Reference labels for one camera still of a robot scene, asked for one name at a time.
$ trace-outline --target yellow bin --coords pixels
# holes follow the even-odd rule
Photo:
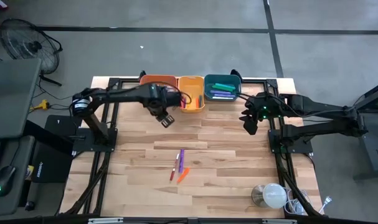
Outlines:
[[[191,103],[186,104],[185,108],[182,108],[184,113],[200,113],[206,106],[204,101],[204,78],[198,76],[181,77],[177,82],[177,87],[184,93],[187,93],[191,97]],[[202,97],[201,106],[197,106],[197,99]],[[190,99],[183,94],[186,98],[186,102],[190,102]]]

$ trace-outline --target wood grain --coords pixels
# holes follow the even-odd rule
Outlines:
[[[105,88],[108,79],[94,77],[92,88]],[[280,93],[295,93],[292,79],[278,78],[277,82]],[[129,83],[123,88],[135,85]],[[244,84],[242,91],[256,95],[263,87]],[[108,169],[103,216],[283,216],[282,209],[256,207],[250,197],[256,185],[278,182],[275,158],[267,138],[269,123],[258,123],[257,134],[250,136],[238,119],[245,109],[244,100],[205,103],[204,111],[199,114],[185,114],[179,108],[169,110],[176,120],[169,128],[163,128],[138,103],[120,105],[118,139]],[[110,105],[108,120],[112,108]],[[96,115],[100,117],[102,111],[99,108]],[[300,118],[285,118],[285,121],[303,125]],[[177,184],[179,174],[172,182],[169,176],[180,149],[186,150],[184,164],[191,171]],[[85,190],[92,160],[93,153],[86,152],[73,161],[61,212],[68,210]],[[293,163],[299,188],[308,192],[318,209],[321,201],[312,164],[302,155],[293,155]]]

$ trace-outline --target gray floor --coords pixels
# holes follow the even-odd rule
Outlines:
[[[377,0],[269,0],[276,29],[378,29]],[[262,0],[20,0],[7,1],[0,17],[35,24],[109,27],[267,28]],[[90,85],[95,75],[206,75],[236,68],[245,77],[276,77],[268,34],[48,32],[63,43],[59,69],[50,77],[64,84],[43,86],[58,97]],[[315,101],[352,105],[378,84],[378,36],[277,35],[285,77]],[[0,57],[8,56],[0,46]],[[51,103],[68,105],[69,100]],[[49,114],[29,119],[44,125]],[[369,165],[357,139],[338,134],[312,140],[319,189],[333,198],[330,217],[378,222],[378,180],[354,182]],[[46,189],[55,186],[39,186]],[[57,200],[44,199],[53,215]]]

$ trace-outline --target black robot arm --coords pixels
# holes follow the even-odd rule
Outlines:
[[[283,144],[292,144],[302,137],[320,134],[341,133],[346,136],[359,137],[367,133],[363,117],[355,107],[334,106],[317,103],[306,96],[296,94],[280,94],[278,97],[270,93],[259,93],[250,96],[245,103],[247,110],[240,119],[249,134],[255,134],[258,121],[279,117],[310,117],[319,116],[331,119],[325,123],[308,126],[285,124],[280,128],[280,138]]]
[[[159,86],[155,83],[144,84],[127,90],[109,90],[101,88],[86,88],[72,98],[72,114],[82,118],[93,133],[97,144],[108,141],[108,128],[101,123],[94,112],[104,103],[139,102],[147,108],[151,115],[167,128],[174,119],[166,111],[167,107],[180,106],[181,92],[172,88]]]

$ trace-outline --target purple marker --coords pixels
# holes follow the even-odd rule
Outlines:
[[[183,155],[184,155],[184,149],[181,149],[181,161],[179,163],[179,173],[180,174],[183,172]]]
[[[230,95],[230,94],[232,94],[231,92],[217,91],[217,90],[211,90],[210,92],[211,92],[212,94],[222,94],[222,95]]]
[[[220,96],[220,97],[233,97],[235,98],[235,95],[223,95],[223,94],[214,94],[214,96]]]

